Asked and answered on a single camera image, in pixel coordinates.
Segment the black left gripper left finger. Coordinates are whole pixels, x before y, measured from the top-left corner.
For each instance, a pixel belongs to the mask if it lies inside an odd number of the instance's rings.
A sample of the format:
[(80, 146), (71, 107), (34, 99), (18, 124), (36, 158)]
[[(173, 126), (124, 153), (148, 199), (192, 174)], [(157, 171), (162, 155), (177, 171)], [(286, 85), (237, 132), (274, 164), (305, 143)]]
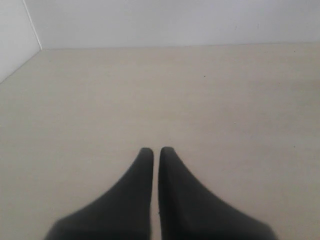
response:
[(149, 240), (154, 153), (141, 148), (127, 172), (105, 194), (60, 220), (47, 240)]

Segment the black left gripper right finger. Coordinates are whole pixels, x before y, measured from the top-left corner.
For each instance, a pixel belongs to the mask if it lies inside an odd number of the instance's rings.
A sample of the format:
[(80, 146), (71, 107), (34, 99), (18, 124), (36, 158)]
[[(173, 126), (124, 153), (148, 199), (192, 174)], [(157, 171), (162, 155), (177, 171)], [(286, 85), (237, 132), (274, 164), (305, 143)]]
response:
[(265, 223), (210, 192), (175, 149), (160, 151), (158, 206), (163, 240), (276, 240)]

